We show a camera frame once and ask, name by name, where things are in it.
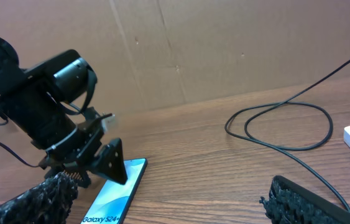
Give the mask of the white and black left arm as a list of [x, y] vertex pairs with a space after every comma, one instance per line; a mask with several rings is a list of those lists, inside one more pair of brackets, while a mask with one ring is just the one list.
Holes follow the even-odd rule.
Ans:
[[97, 76], [73, 49], [31, 68], [21, 68], [14, 48], [0, 38], [0, 117], [14, 122], [45, 152], [46, 177], [64, 172], [80, 187], [95, 174], [127, 182], [122, 142], [102, 144], [106, 115], [90, 106]]

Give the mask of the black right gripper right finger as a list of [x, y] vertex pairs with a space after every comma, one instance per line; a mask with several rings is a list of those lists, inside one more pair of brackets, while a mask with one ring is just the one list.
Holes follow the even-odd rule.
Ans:
[[272, 179], [269, 197], [259, 203], [272, 223], [350, 224], [350, 212], [281, 175]]

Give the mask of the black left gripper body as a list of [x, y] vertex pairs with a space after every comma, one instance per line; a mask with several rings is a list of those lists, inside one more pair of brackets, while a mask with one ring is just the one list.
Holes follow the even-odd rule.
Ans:
[[0, 117], [46, 155], [38, 167], [86, 170], [101, 146], [102, 116], [90, 106], [97, 76], [76, 50], [21, 69], [0, 54]]

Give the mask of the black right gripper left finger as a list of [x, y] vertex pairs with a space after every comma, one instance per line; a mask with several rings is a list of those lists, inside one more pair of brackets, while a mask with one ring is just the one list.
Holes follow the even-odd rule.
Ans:
[[63, 224], [78, 198], [78, 184], [60, 172], [0, 205], [0, 224]]

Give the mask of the Galaxy S24+ smartphone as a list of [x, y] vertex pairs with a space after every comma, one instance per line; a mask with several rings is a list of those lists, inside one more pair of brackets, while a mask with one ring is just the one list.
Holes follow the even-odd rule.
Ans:
[[146, 158], [124, 161], [128, 180], [124, 185], [107, 180], [81, 223], [122, 224], [148, 165]]

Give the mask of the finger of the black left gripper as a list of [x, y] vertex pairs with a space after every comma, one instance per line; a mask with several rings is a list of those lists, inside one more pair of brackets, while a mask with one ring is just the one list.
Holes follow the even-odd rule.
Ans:
[[124, 185], [127, 182], [127, 172], [122, 153], [122, 140], [116, 138], [104, 145], [89, 165], [89, 171], [102, 178]]
[[50, 177], [56, 176], [58, 173], [62, 172], [72, 180], [74, 180], [79, 187], [82, 187], [84, 189], [88, 188], [88, 186], [91, 184], [91, 179], [89, 178], [86, 171], [83, 172], [72, 172], [67, 171], [63, 169], [54, 169], [51, 168], [44, 176], [45, 179], [48, 179]]

